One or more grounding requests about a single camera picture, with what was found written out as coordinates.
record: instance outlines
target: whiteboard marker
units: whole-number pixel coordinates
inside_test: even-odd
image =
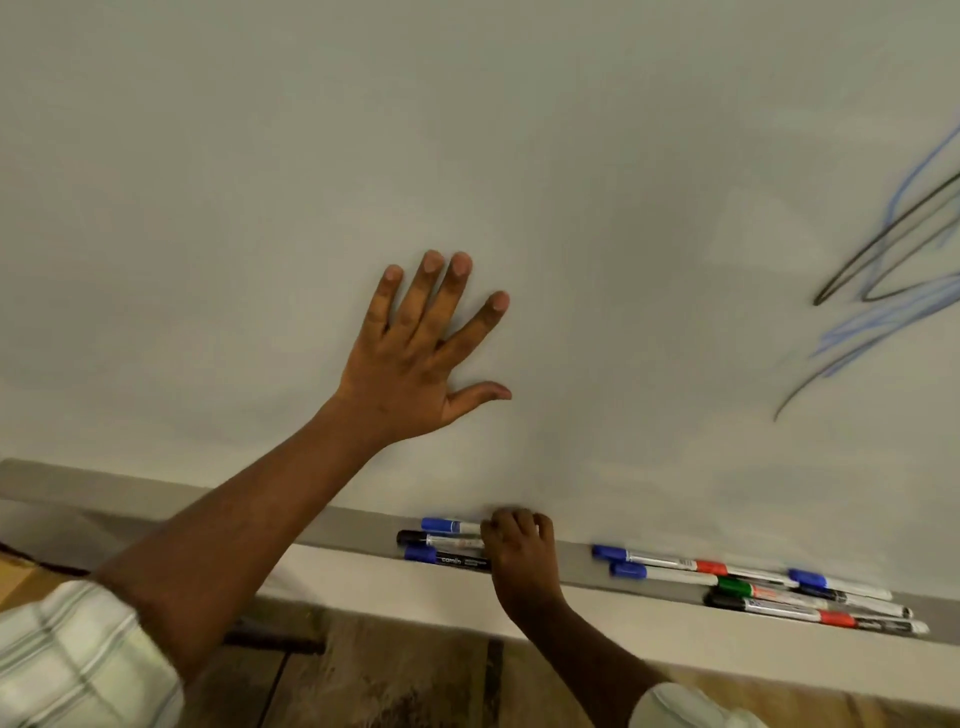
[[[427,531],[410,531],[403,529],[396,533],[398,546],[432,546],[434,548],[483,548],[483,539],[479,536],[450,534],[441,536]]]
[[[916,619],[899,619],[873,615],[849,615],[846,612],[826,612],[812,607],[792,604],[778,604],[765,599],[744,599],[723,593],[712,593],[705,599],[707,606],[732,609],[737,612],[749,612],[767,617],[798,619],[800,621],[819,622],[832,627],[865,629],[899,635],[926,635],[930,628],[925,622]]]
[[[766,601],[776,601],[780,604],[794,604],[798,607],[813,607],[825,612],[843,612],[844,606],[857,609],[867,609],[877,612],[887,617],[899,617],[901,619],[910,619],[913,617],[913,610],[904,607],[902,604],[894,604],[892,601],[883,601],[882,599],[871,599],[868,596],[840,595],[837,592],[833,594],[840,595],[843,598],[827,596],[829,590],[817,589],[816,587],[805,587],[800,585],[796,592],[785,592],[782,589],[771,589],[769,587],[751,584],[739,579],[730,579],[727,576],[721,576],[717,583],[717,588],[734,596],[745,596],[753,599],[765,599]]]
[[[480,533],[479,523],[451,521],[450,519],[422,519],[420,528],[431,533]]]
[[[890,617],[904,617],[906,619],[913,617],[913,610],[910,607],[904,607],[894,601],[874,599],[872,596],[849,595],[846,592],[837,592],[835,589],[821,589],[807,584],[801,584],[797,587],[797,591],[805,595],[818,596],[831,603],[842,604],[855,609],[866,609]]]
[[[697,562],[693,559],[682,559],[679,556],[661,556],[656,553],[646,553],[644,551],[628,551],[626,548],[617,546],[600,546],[595,544],[592,547],[594,559],[607,559],[607,561],[628,561],[631,564],[643,564],[648,567],[661,567],[663,569],[682,569],[684,571],[697,571]]]
[[[438,551],[432,546],[408,546],[403,549],[403,558],[405,561],[421,561],[424,564],[441,564],[458,569],[490,572],[490,559],[479,556],[465,556],[462,553]]]
[[[823,576],[821,573],[804,571],[803,569],[791,569],[789,574],[791,579],[796,579],[801,584],[806,584],[810,587],[833,589],[836,592],[846,592],[852,595],[872,596],[874,599],[885,599],[886,601],[894,598],[893,593],[883,587],[872,587],[869,584],[859,584],[855,581],[834,579],[829,576]]]
[[[658,569],[627,561],[611,561],[610,576],[627,579],[651,579],[653,581],[675,581],[681,584],[700,584],[705,587],[716,586],[717,577],[711,573],[698,573],[680,569]]]
[[[660,556],[658,554],[643,553],[641,551],[630,551],[626,548],[617,548],[616,546],[596,545],[592,548],[592,551],[593,558],[596,559],[626,561],[631,564],[643,564],[644,566],[664,567],[667,569],[699,571],[700,573],[712,573],[716,576],[737,576],[741,579],[777,584],[787,589],[793,589],[798,586],[797,581],[794,579],[791,579],[786,574],[776,573],[775,571],[744,569],[743,567],[721,564],[716,561],[682,559],[676,556]]]

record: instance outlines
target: sleeve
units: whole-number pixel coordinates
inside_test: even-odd
[[[634,708],[630,728],[766,728],[754,714],[728,711],[700,691],[660,683]]]
[[[88,581],[0,615],[0,727],[173,728],[183,689],[135,610]]]

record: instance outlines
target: green marker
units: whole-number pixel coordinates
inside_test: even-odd
[[[814,609],[830,609],[830,602],[818,596],[799,595],[785,592],[781,589],[770,589],[751,584],[749,581],[731,579],[728,576],[717,577],[717,589],[724,594],[742,596],[745,599],[765,599],[776,601],[778,604],[792,604],[795,607],[813,607]]]

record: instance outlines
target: blue marker cap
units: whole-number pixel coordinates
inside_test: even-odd
[[[460,522],[448,519],[422,519],[420,528],[432,533],[460,533]]]
[[[629,561],[611,561],[610,576],[626,576],[628,579],[647,578],[647,568],[642,564],[631,564]]]
[[[822,574],[813,571],[804,571],[803,569],[791,569],[787,572],[791,579],[799,581],[801,584],[809,584],[811,587],[827,587],[827,580]]]
[[[617,548],[616,546],[600,546],[598,544],[594,544],[592,550],[594,559],[607,559],[608,561],[627,560],[626,548]]]
[[[422,561],[424,564],[437,563],[437,549],[432,546],[413,544],[403,549],[404,561]]]

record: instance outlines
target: right hand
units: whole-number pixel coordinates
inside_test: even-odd
[[[496,597],[521,629],[531,619],[566,606],[550,519],[525,508],[501,508],[483,521],[480,533]]]

